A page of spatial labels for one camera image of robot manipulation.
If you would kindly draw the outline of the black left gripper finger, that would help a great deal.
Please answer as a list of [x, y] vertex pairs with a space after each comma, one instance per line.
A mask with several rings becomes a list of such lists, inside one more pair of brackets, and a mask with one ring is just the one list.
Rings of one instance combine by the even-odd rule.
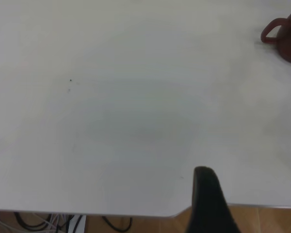
[[219, 179], [209, 167], [194, 169], [192, 212], [187, 233], [239, 233]]

